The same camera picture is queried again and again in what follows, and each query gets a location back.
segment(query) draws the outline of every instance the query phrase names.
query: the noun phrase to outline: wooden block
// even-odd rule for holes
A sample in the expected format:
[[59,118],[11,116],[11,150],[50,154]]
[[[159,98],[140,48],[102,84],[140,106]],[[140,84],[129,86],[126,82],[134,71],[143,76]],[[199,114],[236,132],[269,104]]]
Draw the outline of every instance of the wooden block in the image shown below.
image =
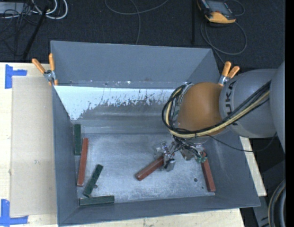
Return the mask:
[[202,169],[203,169],[207,189],[209,192],[215,192],[216,188],[215,188],[214,179],[213,179],[212,172],[209,165],[209,160],[206,159],[205,162],[201,164],[202,164]]
[[92,174],[92,177],[91,179],[89,180],[87,186],[85,187],[85,190],[83,192],[83,195],[86,196],[86,197],[91,197],[91,193],[94,189],[94,186],[95,186],[95,183],[96,181],[98,180],[99,178],[99,175],[101,173],[101,171],[103,170],[103,166],[102,165],[97,165],[93,174]]
[[164,164],[164,157],[161,156],[155,161],[151,162],[149,165],[147,165],[143,170],[135,174],[136,179],[141,181],[142,179],[149,176],[156,169],[160,168],[163,164]]
[[75,124],[74,125],[74,154],[76,156],[81,155],[81,125]]
[[78,175],[78,180],[77,180],[78,187],[82,187],[84,185],[84,181],[85,181],[88,144],[89,144],[89,139],[83,138],[82,148],[81,148],[81,156],[80,156],[80,168],[79,168],[79,175]]
[[114,196],[100,196],[80,199],[80,206],[93,205],[93,204],[104,204],[104,203],[114,203]]

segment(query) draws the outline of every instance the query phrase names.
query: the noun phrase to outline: yellow cable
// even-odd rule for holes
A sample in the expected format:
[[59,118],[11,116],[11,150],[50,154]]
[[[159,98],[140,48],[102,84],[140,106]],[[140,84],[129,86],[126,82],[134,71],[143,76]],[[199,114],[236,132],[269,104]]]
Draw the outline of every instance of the yellow cable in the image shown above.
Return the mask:
[[[269,95],[269,92],[270,91],[267,91],[262,97],[260,97],[258,100],[256,100],[254,103],[252,103],[249,107],[245,108],[244,110],[242,110],[240,113],[238,113],[237,115],[235,115],[234,117],[230,118],[229,120],[227,120],[225,123],[222,123],[221,125],[213,128],[213,129],[210,129],[210,130],[207,130],[207,131],[204,131],[204,132],[200,132],[200,133],[191,133],[191,134],[182,134],[182,133],[177,133],[171,129],[169,129],[170,133],[177,136],[177,137],[181,137],[181,138],[192,138],[192,137],[200,137],[200,136],[205,136],[207,134],[210,134],[212,132],[215,132],[215,131],[218,131],[226,126],[228,126],[229,124],[235,122],[237,119],[239,119],[240,117],[244,116],[245,114],[247,114],[249,111],[251,111],[253,108],[255,108],[258,103],[260,103],[265,97],[267,97]],[[172,105],[172,102],[169,102],[168,106],[167,106],[167,112],[166,112],[166,117],[165,117],[165,120],[166,120],[166,123],[167,125],[169,125],[169,114],[168,112],[170,111],[171,109],[171,105]]]

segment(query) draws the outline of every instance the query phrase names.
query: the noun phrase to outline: green wooden block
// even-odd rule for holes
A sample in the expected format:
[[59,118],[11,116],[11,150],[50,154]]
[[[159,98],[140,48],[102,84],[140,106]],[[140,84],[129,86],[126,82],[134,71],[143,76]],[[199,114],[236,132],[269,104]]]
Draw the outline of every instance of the green wooden block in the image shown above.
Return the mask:
[[98,177],[102,171],[104,167],[102,165],[97,165],[93,174],[92,174],[92,177],[90,178],[88,184],[86,185],[85,187],[85,190],[83,192],[84,196],[86,197],[90,197],[91,196],[91,193],[94,189],[94,186],[95,186],[95,183],[96,181],[98,180]]
[[104,204],[104,203],[114,203],[115,199],[113,195],[109,196],[100,196],[92,198],[80,199],[80,206],[87,206],[93,204]]
[[82,138],[81,138],[81,125],[74,125],[74,154],[76,156],[81,155]]

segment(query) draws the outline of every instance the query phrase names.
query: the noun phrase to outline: blue tape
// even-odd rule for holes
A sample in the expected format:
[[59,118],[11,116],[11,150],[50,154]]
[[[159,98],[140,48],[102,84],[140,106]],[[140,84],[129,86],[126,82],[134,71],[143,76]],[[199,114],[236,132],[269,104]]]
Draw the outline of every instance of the blue tape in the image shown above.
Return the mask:
[[13,70],[12,66],[6,64],[6,75],[5,75],[5,89],[12,88],[12,76],[25,76],[27,75],[26,70]]
[[10,202],[6,199],[1,200],[0,207],[0,226],[10,227],[10,225],[26,224],[28,216],[19,218],[10,218]]

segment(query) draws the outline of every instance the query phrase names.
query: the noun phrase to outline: bin floor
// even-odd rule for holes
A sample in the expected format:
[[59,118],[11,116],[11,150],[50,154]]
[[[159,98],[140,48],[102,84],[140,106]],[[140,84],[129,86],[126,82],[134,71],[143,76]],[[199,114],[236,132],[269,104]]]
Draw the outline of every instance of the bin floor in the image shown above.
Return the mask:
[[[201,165],[194,159],[186,161],[175,153],[176,164],[172,171],[157,169],[142,181],[135,174],[155,160],[155,149],[163,141],[171,143],[168,133],[150,134],[83,134],[89,139],[86,176],[83,191],[97,164],[104,168],[91,196],[114,195],[115,202],[148,201],[158,199],[212,196],[208,192]],[[78,174],[80,156],[76,156]]]

